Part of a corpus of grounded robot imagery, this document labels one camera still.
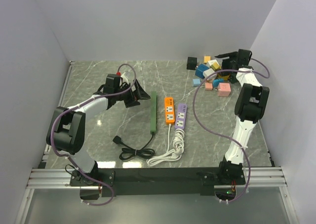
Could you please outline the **green power strip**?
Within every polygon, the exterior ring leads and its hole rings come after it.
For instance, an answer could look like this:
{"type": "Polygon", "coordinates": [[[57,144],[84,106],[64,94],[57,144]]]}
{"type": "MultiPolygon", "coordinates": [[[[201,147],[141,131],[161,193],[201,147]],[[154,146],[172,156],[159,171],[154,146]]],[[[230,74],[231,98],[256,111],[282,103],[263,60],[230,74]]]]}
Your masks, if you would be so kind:
{"type": "Polygon", "coordinates": [[[154,134],[157,130],[157,92],[151,92],[151,113],[150,113],[150,133],[154,134]]]}

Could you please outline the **yellow plug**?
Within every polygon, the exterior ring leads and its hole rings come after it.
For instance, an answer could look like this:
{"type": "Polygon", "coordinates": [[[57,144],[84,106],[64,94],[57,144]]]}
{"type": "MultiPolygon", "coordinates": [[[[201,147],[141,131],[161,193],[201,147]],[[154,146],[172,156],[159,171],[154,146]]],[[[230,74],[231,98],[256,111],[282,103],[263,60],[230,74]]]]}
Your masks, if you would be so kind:
{"type": "Polygon", "coordinates": [[[210,60],[211,60],[211,56],[204,56],[203,62],[207,63],[210,60]]]}
{"type": "Polygon", "coordinates": [[[213,62],[213,63],[210,65],[210,67],[211,67],[214,71],[218,71],[218,70],[221,69],[220,64],[217,63],[217,62],[213,62]]]}

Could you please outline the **white plug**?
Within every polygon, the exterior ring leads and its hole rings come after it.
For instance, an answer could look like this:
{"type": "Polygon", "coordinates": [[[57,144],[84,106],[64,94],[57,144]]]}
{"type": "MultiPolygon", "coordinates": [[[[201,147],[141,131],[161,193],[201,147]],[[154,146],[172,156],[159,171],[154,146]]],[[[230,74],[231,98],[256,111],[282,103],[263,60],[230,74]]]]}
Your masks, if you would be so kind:
{"type": "Polygon", "coordinates": [[[207,78],[207,80],[214,80],[217,74],[212,68],[209,68],[203,72],[203,77],[207,78]]]}

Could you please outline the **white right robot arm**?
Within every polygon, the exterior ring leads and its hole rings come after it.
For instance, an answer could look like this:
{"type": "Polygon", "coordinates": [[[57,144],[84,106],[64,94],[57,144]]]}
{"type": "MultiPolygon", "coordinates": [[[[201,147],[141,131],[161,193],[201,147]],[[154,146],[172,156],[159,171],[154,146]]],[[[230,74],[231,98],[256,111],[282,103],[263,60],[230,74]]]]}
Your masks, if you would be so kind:
{"type": "Polygon", "coordinates": [[[253,129],[265,113],[270,90],[258,81],[254,69],[249,66],[252,60],[250,50],[239,49],[219,54],[216,58],[222,59],[223,72],[230,73],[229,81],[241,85],[235,105],[236,127],[231,144],[219,164],[217,180],[225,185],[245,184],[243,161],[249,160],[245,150],[253,129]]]}

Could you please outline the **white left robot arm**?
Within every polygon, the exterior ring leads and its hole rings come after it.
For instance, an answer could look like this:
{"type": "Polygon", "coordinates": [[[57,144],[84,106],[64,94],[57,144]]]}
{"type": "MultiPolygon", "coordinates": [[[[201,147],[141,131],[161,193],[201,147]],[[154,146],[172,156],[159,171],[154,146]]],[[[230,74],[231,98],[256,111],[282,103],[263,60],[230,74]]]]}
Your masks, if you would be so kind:
{"type": "Polygon", "coordinates": [[[53,140],[52,147],[82,170],[81,179],[89,186],[97,183],[99,174],[97,162],[83,149],[86,122],[110,109],[118,101],[123,101],[125,107],[130,108],[140,105],[140,100],[151,98],[138,80],[134,80],[133,86],[134,89],[125,74],[108,74],[105,83],[82,102],[82,107],[57,107],[53,113],[46,143],[51,145],[53,140]]]}

